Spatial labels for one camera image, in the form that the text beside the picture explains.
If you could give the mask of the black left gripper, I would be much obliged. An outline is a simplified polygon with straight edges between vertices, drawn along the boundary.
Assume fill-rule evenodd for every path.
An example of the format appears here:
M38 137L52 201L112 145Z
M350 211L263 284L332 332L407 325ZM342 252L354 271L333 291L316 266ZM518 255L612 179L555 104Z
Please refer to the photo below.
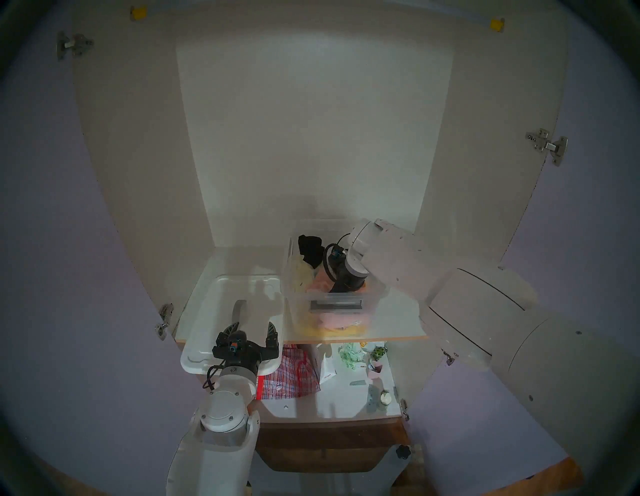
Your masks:
M220 336L231 336L239 330L239 322L233 322L220 332ZM252 341L231 342L231 367L241 367L258 375L260 365L279 357L279 334L276 326L269 321L265 346Z

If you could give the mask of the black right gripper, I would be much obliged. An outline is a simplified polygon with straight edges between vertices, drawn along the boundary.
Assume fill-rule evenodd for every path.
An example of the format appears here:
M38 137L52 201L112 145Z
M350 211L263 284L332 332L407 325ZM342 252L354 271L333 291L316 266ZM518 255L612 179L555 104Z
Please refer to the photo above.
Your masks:
M365 286L367 277L355 276L351 273L338 275L329 290L330 294L355 293Z

